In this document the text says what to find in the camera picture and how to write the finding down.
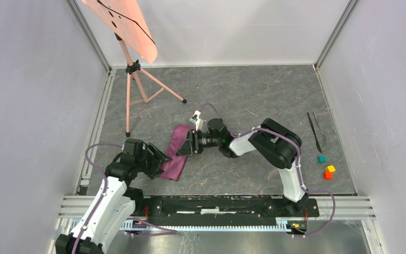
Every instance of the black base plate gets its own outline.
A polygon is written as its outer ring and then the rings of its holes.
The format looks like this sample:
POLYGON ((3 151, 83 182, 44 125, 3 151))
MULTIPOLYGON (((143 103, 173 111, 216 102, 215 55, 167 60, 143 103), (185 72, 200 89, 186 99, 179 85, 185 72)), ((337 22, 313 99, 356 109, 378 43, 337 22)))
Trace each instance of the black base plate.
MULTIPOLYGON (((150 196, 143 207, 148 207, 148 221, 169 226, 249 226, 276 225, 276 217, 319 217, 316 199, 310 198, 301 211, 282 198, 271 196, 150 196), (234 214, 201 214, 202 209, 215 209, 234 214), (194 212, 182 214, 177 212, 194 212)), ((134 216, 145 216, 145 209, 134 216)))

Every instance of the music stand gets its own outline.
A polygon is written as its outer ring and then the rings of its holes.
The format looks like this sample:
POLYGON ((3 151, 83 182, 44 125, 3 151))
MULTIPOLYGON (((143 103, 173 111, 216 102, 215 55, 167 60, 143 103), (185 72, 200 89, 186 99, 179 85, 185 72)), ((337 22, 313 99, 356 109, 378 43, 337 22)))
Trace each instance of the music stand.
POLYGON ((139 102, 149 102, 155 98, 162 91, 167 90, 183 103, 187 101, 175 93, 168 86, 153 77, 146 70, 141 68, 139 60, 133 62, 132 57, 128 51, 127 45, 130 45, 142 58, 151 64, 157 57, 158 51, 155 42, 150 36, 149 29, 145 24, 142 12, 136 0, 82 0, 97 16, 99 16, 116 34, 116 39, 121 45, 124 56, 127 60, 127 111, 126 111, 126 132, 125 136, 130 136, 130 105, 139 102), (154 82, 158 83, 162 88, 155 94, 147 97, 144 87, 137 71, 141 71, 147 77, 151 78, 154 82), (141 92, 142 99, 131 102, 130 101, 130 80, 131 76, 136 81, 137 87, 141 92))

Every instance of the orange cube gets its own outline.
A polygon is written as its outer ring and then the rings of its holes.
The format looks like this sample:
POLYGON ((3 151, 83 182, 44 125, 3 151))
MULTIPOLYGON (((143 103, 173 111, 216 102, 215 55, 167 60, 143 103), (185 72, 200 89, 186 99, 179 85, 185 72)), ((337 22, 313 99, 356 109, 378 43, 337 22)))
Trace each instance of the orange cube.
POLYGON ((331 180, 333 177, 334 177, 334 175, 329 171, 326 171, 326 172, 323 173, 323 178, 325 180, 331 180))

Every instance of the pink sheet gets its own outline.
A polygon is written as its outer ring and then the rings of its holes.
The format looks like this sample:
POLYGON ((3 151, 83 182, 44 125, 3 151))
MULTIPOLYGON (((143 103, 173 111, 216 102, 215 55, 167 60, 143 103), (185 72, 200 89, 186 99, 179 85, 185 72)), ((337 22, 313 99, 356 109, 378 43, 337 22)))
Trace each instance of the pink sheet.
POLYGON ((164 173, 160 175, 160 178, 175 181, 178 181, 178 179, 180 179, 181 173, 183 172, 183 168, 188 157, 176 156, 175 154, 186 141, 188 131, 193 129, 194 126, 188 126, 184 124, 175 126, 172 137, 170 138, 169 148, 165 152, 165 155, 172 158, 172 161, 166 162, 162 165, 161 168, 162 170, 164 170, 164 173))

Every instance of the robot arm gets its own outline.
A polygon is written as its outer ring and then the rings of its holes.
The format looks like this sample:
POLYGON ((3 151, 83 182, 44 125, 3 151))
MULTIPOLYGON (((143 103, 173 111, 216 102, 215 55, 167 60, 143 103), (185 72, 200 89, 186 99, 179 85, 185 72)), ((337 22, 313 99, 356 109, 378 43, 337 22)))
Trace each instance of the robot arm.
POLYGON ((134 212, 143 209, 140 206, 143 199, 142 190, 129 187, 131 181, 141 172, 152 179, 159 176, 163 173, 160 166, 170 160, 170 157, 150 143, 127 139, 123 152, 105 169, 106 193, 103 193, 104 179, 83 219, 69 235, 61 234, 57 238, 57 254, 71 254, 76 241, 78 246, 74 254, 106 253, 123 222, 134 212))
POLYGON ((196 130, 189 130, 187 140, 177 152, 177 155, 192 155, 202 153, 204 148, 218 147, 219 151, 227 158, 237 158, 247 152, 257 150, 273 166, 279 169, 284 197, 294 204, 296 209, 303 206, 308 195, 306 189, 298 178, 295 147, 283 138, 270 132, 277 133, 301 147, 301 139, 284 126, 272 119, 265 119, 252 131, 238 137, 232 136, 222 119, 208 121, 208 132, 201 131, 200 114, 197 112, 191 121, 196 124, 196 130))

